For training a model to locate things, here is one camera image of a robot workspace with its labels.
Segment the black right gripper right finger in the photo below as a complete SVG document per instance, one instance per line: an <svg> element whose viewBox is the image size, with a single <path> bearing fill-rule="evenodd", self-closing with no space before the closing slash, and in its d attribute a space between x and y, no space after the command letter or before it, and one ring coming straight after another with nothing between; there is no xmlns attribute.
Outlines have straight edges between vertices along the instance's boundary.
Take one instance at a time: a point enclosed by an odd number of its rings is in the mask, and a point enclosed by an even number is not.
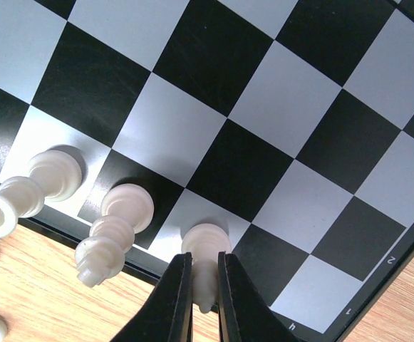
<svg viewBox="0 0 414 342"><path fill-rule="evenodd" d="M234 254L218 254L221 341L297 341L272 313Z"/></svg>

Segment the white queen piece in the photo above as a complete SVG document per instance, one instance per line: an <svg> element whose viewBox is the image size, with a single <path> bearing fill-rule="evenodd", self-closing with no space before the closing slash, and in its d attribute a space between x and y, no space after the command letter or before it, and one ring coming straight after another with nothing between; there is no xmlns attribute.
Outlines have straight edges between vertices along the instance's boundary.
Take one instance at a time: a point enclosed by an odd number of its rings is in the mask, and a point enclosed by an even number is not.
<svg viewBox="0 0 414 342"><path fill-rule="evenodd" d="M15 176L0 185L0 238L10 235L20 218L38 214L46 200L61 202L71 197L83 178L77 160L60 150L33 156L27 176Z"/></svg>

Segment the white king piece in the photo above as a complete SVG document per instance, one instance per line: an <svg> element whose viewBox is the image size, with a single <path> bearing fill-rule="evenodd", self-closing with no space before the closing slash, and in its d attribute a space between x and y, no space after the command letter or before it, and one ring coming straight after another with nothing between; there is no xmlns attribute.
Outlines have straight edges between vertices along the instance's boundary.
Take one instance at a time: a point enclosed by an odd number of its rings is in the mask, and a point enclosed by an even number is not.
<svg viewBox="0 0 414 342"><path fill-rule="evenodd" d="M101 203L101 216L75 249L78 280L93 288L119 274L135 235L149 227L154 211L152 197L143 187L122 184L111 189Z"/></svg>

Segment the white bishop piece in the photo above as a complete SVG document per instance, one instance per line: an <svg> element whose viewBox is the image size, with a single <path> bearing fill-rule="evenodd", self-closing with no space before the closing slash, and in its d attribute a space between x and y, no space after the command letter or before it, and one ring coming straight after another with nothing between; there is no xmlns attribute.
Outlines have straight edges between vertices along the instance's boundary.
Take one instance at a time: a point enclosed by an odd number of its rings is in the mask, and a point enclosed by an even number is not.
<svg viewBox="0 0 414 342"><path fill-rule="evenodd" d="M181 250L192 255L192 300L208 314L218 299L218 254L232 251L229 236L215 224L198 224L186 233Z"/></svg>

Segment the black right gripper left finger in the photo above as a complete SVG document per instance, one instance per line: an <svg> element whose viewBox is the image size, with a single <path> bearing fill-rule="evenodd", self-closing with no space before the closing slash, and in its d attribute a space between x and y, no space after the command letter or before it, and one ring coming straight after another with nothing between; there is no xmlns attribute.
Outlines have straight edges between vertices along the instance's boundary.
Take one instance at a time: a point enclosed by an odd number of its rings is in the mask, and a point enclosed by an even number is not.
<svg viewBox="0 0 414 342"><path fill-rule="evenodd" d="M144 305L111 341L191 341L191 273L191 253L175 255Z"/></svg>

